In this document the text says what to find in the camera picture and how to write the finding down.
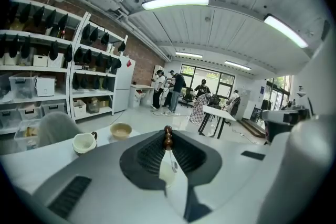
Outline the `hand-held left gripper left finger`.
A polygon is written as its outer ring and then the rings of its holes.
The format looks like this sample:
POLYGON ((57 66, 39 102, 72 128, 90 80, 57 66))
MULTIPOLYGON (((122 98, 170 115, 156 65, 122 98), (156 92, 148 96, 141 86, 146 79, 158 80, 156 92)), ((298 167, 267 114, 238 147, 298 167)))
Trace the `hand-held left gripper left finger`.
POLYGON ((184 223, 187 180, 163 132, 97 147, 34 192, 69 223, 184 223))

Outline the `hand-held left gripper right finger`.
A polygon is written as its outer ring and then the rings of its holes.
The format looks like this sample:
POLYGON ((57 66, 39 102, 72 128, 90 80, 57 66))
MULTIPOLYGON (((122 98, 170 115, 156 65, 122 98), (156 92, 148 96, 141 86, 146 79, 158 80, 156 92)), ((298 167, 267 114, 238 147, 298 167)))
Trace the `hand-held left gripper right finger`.
POLYGON ((286 223, 279 206, 283 192, 275 191, 286 153, 288 133, 272 144, 252 145, 204 137, 182 131, 220 155, 222 164, 210 182, 193 188, 196 203, 183 211, 193 223, 286 223))

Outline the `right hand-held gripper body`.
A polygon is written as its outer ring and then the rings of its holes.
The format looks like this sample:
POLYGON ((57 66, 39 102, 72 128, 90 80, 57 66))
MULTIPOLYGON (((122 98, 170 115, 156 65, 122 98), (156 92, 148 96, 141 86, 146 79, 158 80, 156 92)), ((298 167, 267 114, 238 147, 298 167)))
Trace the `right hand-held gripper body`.
POLYGON ((314 116, 313 110, 303 105, 294 105, 284 110, 263 110, 261 118, 265 124, 265 136, 268 143, 272 143, 275 136, 290 132, 300 121, 308 120, 314 116))

